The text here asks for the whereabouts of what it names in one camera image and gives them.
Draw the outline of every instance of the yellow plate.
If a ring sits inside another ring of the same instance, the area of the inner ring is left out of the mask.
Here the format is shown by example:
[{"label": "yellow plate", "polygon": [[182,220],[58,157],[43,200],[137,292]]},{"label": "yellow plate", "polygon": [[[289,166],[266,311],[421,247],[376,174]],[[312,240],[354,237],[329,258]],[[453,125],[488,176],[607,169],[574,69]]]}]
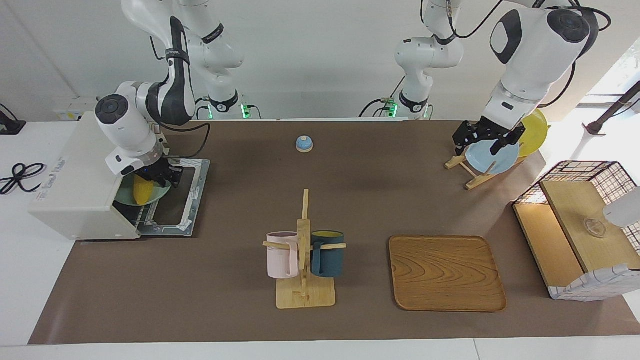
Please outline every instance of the yellow plate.
[{"label": "yellow plate", "polygon": [[522,125],[527,130],[520,138],[520,157],[529,156],[538,151],[542,144],[545,143],[549,131],[547,118],[539,109],[522,119]]},{"label": "yellow plate", "polygon": [[133,177],[134,174],[129,174],[122,179],[122,184],[120,185],[120,189],[118,189],[118,193],[116,194],[116,201],[128,206],[144,206],[151,204],[154,201],[158,201],[161,197],[165,196],[169,189],[171,188],[171,184],[167,182],[164,188],[160,187],[158,183],[154,183],[154,191],[151,193],[151,197],[149,201],[144,204],[138,204],[136,199],[133,197]]}]

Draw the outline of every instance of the power outlet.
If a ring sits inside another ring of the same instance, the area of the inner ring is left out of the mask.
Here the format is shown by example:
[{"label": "power outlet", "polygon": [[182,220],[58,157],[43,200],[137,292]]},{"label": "power outlet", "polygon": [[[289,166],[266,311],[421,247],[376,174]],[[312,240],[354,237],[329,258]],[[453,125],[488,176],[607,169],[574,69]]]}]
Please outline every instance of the power outlet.
[{"label": "power outlet", "polygon": [[56,101],[53,112],[61,121],[78,121],[86,111],[93,111],[98,101],[91,97]]}]

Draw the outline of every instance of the white wall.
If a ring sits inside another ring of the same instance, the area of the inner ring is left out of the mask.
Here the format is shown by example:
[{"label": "white wall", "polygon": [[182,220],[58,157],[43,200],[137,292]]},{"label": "white wall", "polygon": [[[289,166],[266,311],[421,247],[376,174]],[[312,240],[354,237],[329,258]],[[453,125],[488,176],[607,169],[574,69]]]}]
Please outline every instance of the white wall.
[{"label": "white wall", "polygon": [[[357,116],[370,100],[389,95],[402,77],[393,57],[396,44],[430,36],[420,23],[417,0],[214,3],[227,31],[246,49],[244,65],[234,71],[238,87],[265,117]],[[610,13],[614,26],[579,61],[565,98],[545,110],[550,120],[573,109],[640,37],[637,1],[583,3]],[[467,1],[460,33],[470,31],[494,4]],[[504,72],[488,38],[499,17],[515,7],[503,4],[485,28],[464,40],[459,67],[430,72],[435,118],[476,119],[481,113]],[[0,0],[0,20],[0,101],[28,120],[54,120],[50,110],[56,97],[105,96],[123,81],[161,81],[166,74],[148,37],[128,23],[118,0]],[[202,84],[194,83],[197,95],[204,95]]]}]

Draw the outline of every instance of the window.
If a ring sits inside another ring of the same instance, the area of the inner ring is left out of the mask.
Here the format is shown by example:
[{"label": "window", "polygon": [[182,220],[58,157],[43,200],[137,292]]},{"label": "window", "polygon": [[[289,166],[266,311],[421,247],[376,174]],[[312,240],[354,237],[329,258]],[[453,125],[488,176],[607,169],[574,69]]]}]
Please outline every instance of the window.
[{"label": "window", "polygon": [[640,80],[640,38],[582,99],[582,104],[613,103]]}]

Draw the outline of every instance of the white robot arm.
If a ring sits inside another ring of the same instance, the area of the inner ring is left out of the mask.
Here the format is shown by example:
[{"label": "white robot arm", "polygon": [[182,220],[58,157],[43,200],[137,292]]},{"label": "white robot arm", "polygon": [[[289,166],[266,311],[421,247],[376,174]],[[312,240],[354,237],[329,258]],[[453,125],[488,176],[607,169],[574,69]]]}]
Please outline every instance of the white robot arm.
[{"label": "white robot arm", "polygon": [[493,29],[491,48],[506,71],[480,121],[464,122],[454,134],[456,153],[481,140],[497,140],[491,149],[494,155],[517,143],[525,131],[518,126],[520,121],[540,105],[550,87],[593,46],[597,36],[595,14],[582,7],[528,8],[505,14]]},{"label": "white robot arm", "polygon": [[191,66],[205,81],[214,119],[246,118],[242,95],[228,71],[243,64],[244,52],[218,20],[209,0],[178,0],[178,4],[188,28]]},{"label": "white robot arm", "polygon": [[[510,11],[493,30],[491,47],[506,65],[506,72],[480,122],[465,122],[454,134],[458,154],[481,140],[498,140],[492,148],[494,154],[517,142],[524,132],[523,127],[518,127],[520,121],[538,107],[549,88],[591,48],[598,34],[595,14],[575,6],[572,0],[507,1],[527,8]],[[395,99],[398,116],[422,117],[433,86],[425,70],[460,63],[463,48],[453,29],[462,3],[463,0],[429,0],[423,18],[433,36],[405,40],[396,49],[396,61],[404,69],[407,82]]]},{"label": "white robot arm", "polygon": [[[456,23],[463,0],[452,1],[452,20]],[[397,93],[397,116],[419,119],[423,116],[433,86],[427,69],[447,69],[458,66],[464,55],[460,40],[451,31],[445,0],[429,0],[422,14],[425,26],[432,32],[430,38],[411,38],[396,47],[396,62],[406,79],[404,88]]]},{"label": "white robot arm", "polygon": [[240,66],[243,55],[223,35],[224,27],[208,0],[180,0],[179,8],[184,26],[173,16],[170,1],[122,0],[125,16],[164,44],[168,74],[161,83],[122,83],[95,109],[100,128],[117,146],[106,158],[111,171],[120,176],[135,172],[163,186],[165,181],[177,184],[179,169],[163,157],[163,146],[149,122],[165,126],[191,120],[195,112],[191,68],[207,80],[210,102],[219,114],[236,117],[242,111],[226,69]]}]

